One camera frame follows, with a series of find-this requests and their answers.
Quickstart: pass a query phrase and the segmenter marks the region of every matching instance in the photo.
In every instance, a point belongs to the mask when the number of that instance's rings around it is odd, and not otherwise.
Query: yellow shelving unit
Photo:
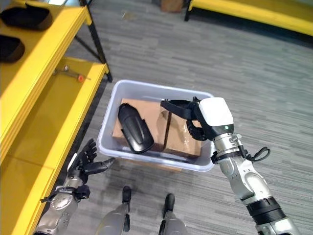
[[[191,0],[186,21],[194,7],[313,36],[313,7],[293,0]]]
[[[64,58],[85,75],[83,83],[66,75],[51,76],[14,139],[1,165],[1,229],[3,235],[32,234],[65,157],[81,126],[105,64]]]
[[[11,6],[24,3],[16,1]],[[60,7],[36,1],[28,4],[48,7],[53,24],[38,32],[0,22],[1,34],[18,37],[25,45],[19,61],[0,65],[0,164],[74,36],[84,22],[91,23],[86,7]]]
[[[15,0],[11,6],[26,2]],[[89,10],[28,1],[48,8],[53,23],[45,31],[7,27],[1,34],[18,37],[25,53],[15,63],[0,64],[0,208],[1,235],[32,235],[76,134],[104,74],[112,79]],[[102,63],[63,57],[83,23],[89,26]],[[67,65],[83,75],[58,73]]]

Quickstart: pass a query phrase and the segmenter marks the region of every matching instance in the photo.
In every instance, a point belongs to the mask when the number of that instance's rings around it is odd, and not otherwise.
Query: cardboard box
[[[198,121],[193,121],[193,124],[201,127]],[[201,153],[201,141],[192,138],[187,129],[186,120],[174,114],[170,116],[164,152],[189,158],[198,157]]]
[[[183,0],[161,0],[161,11],[179,13],[183,6]]]
[[[160,106],[159,102],[136,99],[122,99],[122,103],[128,103],[134,106],[142,119],[145,119],[151,135],[155,141],[152,151],[161,152],[164,150],[166,132],[169,123],[169,112]],[[121,131],[122,126],[116,119],[113,137],[116,138],[121,145],[128,146],[128,143]]]

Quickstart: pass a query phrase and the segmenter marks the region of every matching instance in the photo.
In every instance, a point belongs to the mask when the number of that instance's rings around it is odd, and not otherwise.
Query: black metal frame
[[[189,11],[189,6],[190,6],[190,3],[191,3],[191,0],[188,1],[188,5],[187,5],[187,9],[186,9],[186,14],[185,14],[185,21],[188,21],[189,20],[189,16],[190,16],[190,13],[191,11]]]
[[[104,55],[104,52],[103,52],[103,49],[102,49],[102,46],[101,46],[101,43],[100,43],[100,39],[99,39],[99,36],[98,36],[98,32],[97,32],[97,29],[96,29],[96,26],[93,22],[93,18],[92,18],[92,15],[91,15],[91,12],[90,12],[90,9],[89,9],[89,4],[91,3],[92,0],[89,0],[89,2],[87,2],[86,0],[79,0],[80,2],[80,5],[81,6],[86,6],[87,9],[88,9],[88,12],[89,12],[89,15],[90,15],[90,18],[91,18],[91,24],[88,25],[88,28],[89,28],[89,31],[90,31],[90,34],[91,34],[91,38],[93,40],[93,43],[97,49],[97,52],[95,52],[91,47],[89,47],[80,37],[78,36],[75,36],[75,39],[87,50],[89,51],[94,57],[96,57],[101,63],[103,64],[107,64],[107,67],[109,69],[109,72],[107,73],[107,77],[108,77],[108,81],[109,82],[112,82],[113,81],[113,78],[112,78],[112,75],[111,75],[111,71],[110,71],[110,68],[109,68],[109,65],[108,65],[108,62],[106,60],[106,57]]]

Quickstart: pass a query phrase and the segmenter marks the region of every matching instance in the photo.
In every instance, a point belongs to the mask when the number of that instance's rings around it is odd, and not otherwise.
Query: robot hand
[[[270,154],[267,147],[253,157],[241,143],[241,135],[234,134],[232,114],[223,98],[193,101],[164,100],[161,106],[186,119],[191,136],[200,141],[210,140],[216,152],[212,162],[219,164],[234,193],[241,199],[256,223],[259,235],[301,235],[293,221],[287,217],[272,196],[264,178],[254,169],[252,162],[261,161]],[[193,125],[197,120],[201,128]]]
[[[97,156],[95,146],[94,140],[91,139],[80,153],[74,154],[67,167],[64,184],[57,186],[50,196],[41,200],[49,202],[50,206],[40,219],[34,235],[62,235],[78,203],[81,199],[89,197],[90,190],[86,185],[88,176],[103,172],[113,164],[114,158],[94,163],[93,160]]]

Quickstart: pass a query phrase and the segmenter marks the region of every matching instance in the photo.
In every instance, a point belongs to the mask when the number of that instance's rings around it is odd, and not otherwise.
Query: white storage bin
[[[213,97],[210,93],[197,92],[192,90],[165,87],[150,83],[121,80],[113,88],[111,99],[97,140],[97,147],[100,153],[141,162],[162,164],[193,171],[209,171],[212,167],[210,157],[213,154],[214,144],[210,141],[203,141],[201,155],[194,160],[188,160],[177,155],[147,151],[142,154],[134,154],[128,147],[122,146],[113,137],[113,129],[117,119],[118,109],[122,98],[141,99],[160,102],[162,99],[185,99],[192,100],[197,96],[199,99]]]

